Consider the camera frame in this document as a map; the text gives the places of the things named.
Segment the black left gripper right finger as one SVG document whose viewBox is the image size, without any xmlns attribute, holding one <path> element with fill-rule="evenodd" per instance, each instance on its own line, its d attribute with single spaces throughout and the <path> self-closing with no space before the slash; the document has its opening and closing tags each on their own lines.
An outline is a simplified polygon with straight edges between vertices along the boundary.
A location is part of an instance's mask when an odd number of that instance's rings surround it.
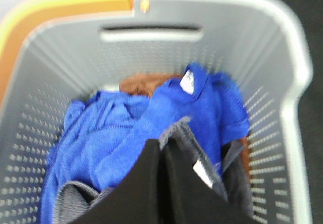
<svg viewBox="0 0 323 224">
<path fill-rule="evenodd" d="M 168 141 L 163 157 L 172 223 L 255 223 L 200 179 L 175 140 Z"/>
</svg>

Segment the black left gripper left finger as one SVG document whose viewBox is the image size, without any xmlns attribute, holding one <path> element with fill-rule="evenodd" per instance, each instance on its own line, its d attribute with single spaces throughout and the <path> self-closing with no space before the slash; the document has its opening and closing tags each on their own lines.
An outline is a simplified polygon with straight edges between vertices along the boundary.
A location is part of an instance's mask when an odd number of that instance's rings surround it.
<svg viewBox="0 0 323 224">
<path fill-rule="evenodd" d="M 159 223 L 159 142 L 145 142 L 138 160 L 118 186 L 73 223 Z"/>
</svg>

